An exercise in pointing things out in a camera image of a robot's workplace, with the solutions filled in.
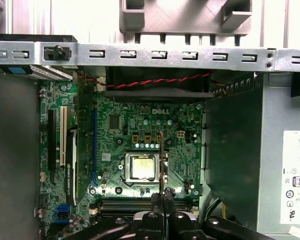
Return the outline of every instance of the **sticker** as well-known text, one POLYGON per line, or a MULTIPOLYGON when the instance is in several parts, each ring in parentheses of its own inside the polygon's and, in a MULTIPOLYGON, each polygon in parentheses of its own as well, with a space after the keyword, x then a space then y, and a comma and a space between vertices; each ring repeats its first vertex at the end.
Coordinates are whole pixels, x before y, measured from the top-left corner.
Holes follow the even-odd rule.
POLYGON ((283 132, 280 223, 300 224, 300 131, 283 132))
POLYGON ((102 153, 101 160, 102 161, 110 161, 111 160, 111 153, 102 153))
POLYGON ((297 228, 295 226, 291 226, 289 232, 292 236, 295 236, 300 239, 300 228, 297 228))
POLYGON ((71 65, 63 65, 62 66, 64 69, 78 69, 77 66, 71 66, 71 65))

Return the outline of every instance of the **green circuit board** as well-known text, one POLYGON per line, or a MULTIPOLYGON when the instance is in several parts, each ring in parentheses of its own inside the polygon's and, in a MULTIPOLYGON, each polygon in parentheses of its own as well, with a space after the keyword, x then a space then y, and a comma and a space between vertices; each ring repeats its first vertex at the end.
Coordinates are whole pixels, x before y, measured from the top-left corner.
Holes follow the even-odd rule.
MULTIPOLYGON (((202 105, 120 103, 105 98, 96 84, 80 80, 41 83, 40 123, 45 129, 49 110, 56 111, 56 169, 48 170, 48 133, 40 136, 40 193, 48 197, 42 220, 49 227, 56 207, 66 202, 65 167, 60 166, 60 108, 70 108, 70 126, 77 126, 77 197, 71 214, 89 219, 89 204, 102 198, 150 198, 159 191, 157 183, 125 183, 120 165, 127 152, 159 153, 159 132, 168 153, 168 181, 176 198, 199 199, 202 158, 202 105), (191 189, 185 185, 192 184, 191 189), (95 194, 89 194, 88 188, 95 194), (120 194, 115 189, 122 188, 120 194)), ((80 231, 77 225, 71 231, 80 231)))

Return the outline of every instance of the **power supply label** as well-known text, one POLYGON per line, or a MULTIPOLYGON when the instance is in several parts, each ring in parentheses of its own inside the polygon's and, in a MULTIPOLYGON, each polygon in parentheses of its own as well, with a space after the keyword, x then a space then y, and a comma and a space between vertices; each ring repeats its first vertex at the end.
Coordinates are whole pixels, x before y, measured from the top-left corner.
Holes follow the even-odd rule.
POLYGON ((283 132, 281 224, 300 224, 300 131, 283 132))

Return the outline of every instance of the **motherboard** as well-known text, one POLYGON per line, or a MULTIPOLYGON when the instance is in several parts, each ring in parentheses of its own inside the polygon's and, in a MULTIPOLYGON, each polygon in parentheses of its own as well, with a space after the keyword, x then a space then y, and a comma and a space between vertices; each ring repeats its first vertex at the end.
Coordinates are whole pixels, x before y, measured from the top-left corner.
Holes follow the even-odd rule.
POLYGON ((47 236, 71 235, 115 214, 149 211, 164 188, 176 208, 198 207, 202 104, 115 102, 94 82, 43 81, 40 196, 34 215, 47 236))

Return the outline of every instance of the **red and black wire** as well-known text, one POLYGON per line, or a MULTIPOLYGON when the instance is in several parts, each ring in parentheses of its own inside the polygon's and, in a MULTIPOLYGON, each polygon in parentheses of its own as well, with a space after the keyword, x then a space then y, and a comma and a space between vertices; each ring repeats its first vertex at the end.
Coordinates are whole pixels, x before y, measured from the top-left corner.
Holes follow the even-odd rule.
MULTIPOLYGON (((205 74, 196 74, 196 75, 193 75, 193 76, 186 76, 186 77, 183 77, 183 78, 159 78, 159 79, 153 79, 153 80, 135 81, 135 82, 132 82, 132 83, 120 84, 120 85, 106 84, 106 83, 100 82, 100 81, 98 81, 96 79, 93 79, 93 78, 86 78, 86 76, 83 76, 83 75, 78 75, 78 77, 83 78, 83 79, 85 78, 86 81, 95 82, 96 84, 101 85, 101 86, 105 86, 105 87, 108 87, 108 88, 120 89, 120 88, 125 88, 125 87, 128 87, 128 88, 133 87, 135 85, 146 85, 146 84, 157 84, 157 83, 175 83, 175 82, 180 83, 180 82, 190 80, 190 79, 204 78, 204 77, 207 77, 211 74, 212 74, 212 72, 208 72, 208 73, 205 73, 205 74)), ((214 84, 224 86, 224 84, 222 84, 220 82, 217 82, 217 81, 212 81, 212 82, 214 84)))

